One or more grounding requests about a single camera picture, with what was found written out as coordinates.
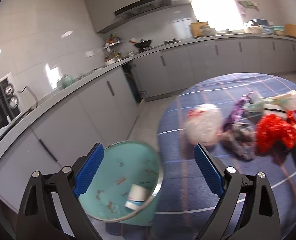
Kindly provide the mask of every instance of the blue plaid tablecloth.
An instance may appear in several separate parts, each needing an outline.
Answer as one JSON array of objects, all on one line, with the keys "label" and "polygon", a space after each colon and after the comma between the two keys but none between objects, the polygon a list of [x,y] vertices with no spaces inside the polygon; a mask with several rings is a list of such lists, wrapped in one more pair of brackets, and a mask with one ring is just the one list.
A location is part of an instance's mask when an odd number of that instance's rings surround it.
[{"label": "blue plaid tablecloth", "polygon": [[[189,144],[185,133],[187,112],[197,105],[209,103],[219,107],[223,116],[227,117],[235,100],[251,90],[258,91],[263,97],[271,97],[290,89],[296,90],[296,84],[277,76],[238,73],[200,82],[177,96],[163,114],[158,129],[164,181],[153,226],[107,223],[105,233],[119,236],[111,239],[193,240],[203,229],[219,198],[211,193],[193,159],[193,145]],[[260,114],[247,115],[243,121],[255,127],[260,118]],[[257,156],[250,162],[237,159],[220,143],[210,153],[219,157],[226,166],[234,166],[240,173],[255,175],[263,171],[267,175],[278,205],[282,236],[286,236],[296,223],[295,148],[289,152],[274,148],[267,155]],[[240,194],[225,234],[233,232],[244,197],[245,194]]]}]

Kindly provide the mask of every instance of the tile floor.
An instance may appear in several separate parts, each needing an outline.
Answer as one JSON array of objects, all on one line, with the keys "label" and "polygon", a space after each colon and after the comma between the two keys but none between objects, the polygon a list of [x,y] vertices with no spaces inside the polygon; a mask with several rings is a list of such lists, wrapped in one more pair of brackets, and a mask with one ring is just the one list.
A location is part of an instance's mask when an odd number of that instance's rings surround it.
[{"label": "tile floor", "polygon": [[[284,79],[296,83],[296,73],[278,75]],[[155,101],[145,102],[139,117],[129,135],[128,140],[139,140],[149,143],[157,151],[159,150],[157,141],[157,130],[159,120],[166,108],[175,99],[177,95],[170,98],[163,98]]]}]

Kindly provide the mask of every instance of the metal screw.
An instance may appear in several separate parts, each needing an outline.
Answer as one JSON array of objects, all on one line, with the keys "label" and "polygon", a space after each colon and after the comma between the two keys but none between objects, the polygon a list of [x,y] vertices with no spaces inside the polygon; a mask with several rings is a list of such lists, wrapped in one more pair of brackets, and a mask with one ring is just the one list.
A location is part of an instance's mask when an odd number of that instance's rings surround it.
[{"label": "metal screw", "polygon": [[39,172],[38,171],[34,171],[33,174],[32,174],[32,176],[34,178],[37,178],[39,176]]},{"label": "metal screw", "polygon": [[263,179],[266,175],[263,172],[259,172],[258,176]]},{"label": "metal screw", "polygon": [[235,168],[234,167],[228,167],[227,171],[230,173],[235,173]]},{"label": "metal screw", "polygon": [[65,166],[63,169],[62,169],[63,173],[68,173],[71,171],[71,168],[69,166]]}]

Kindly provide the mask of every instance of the green bucket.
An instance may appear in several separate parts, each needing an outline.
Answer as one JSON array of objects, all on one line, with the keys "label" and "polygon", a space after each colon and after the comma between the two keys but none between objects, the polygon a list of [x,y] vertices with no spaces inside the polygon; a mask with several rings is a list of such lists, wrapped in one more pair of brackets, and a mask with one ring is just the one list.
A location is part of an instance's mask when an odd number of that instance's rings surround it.
[{"label": "green bucket", "polygon": [[[149,226],[155,215],[162,181],[162,161],[151,146],[138,141],[119,142],[104,150],[104,159],[79,201],[94,219]],[[150,192],[136,210],[125,207],[132,184]]]}]

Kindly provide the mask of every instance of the range hood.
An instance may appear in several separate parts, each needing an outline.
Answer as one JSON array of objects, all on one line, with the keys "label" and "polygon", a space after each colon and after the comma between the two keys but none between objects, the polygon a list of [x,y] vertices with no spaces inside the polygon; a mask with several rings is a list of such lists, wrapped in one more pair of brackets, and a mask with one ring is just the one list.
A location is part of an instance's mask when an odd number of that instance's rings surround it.
[{"label": "range hood", "polygon": [[171,5],[171,0],[140,0],[115,11],[115,15],[120,19],[128,20],[145,12],[169,5]]}]

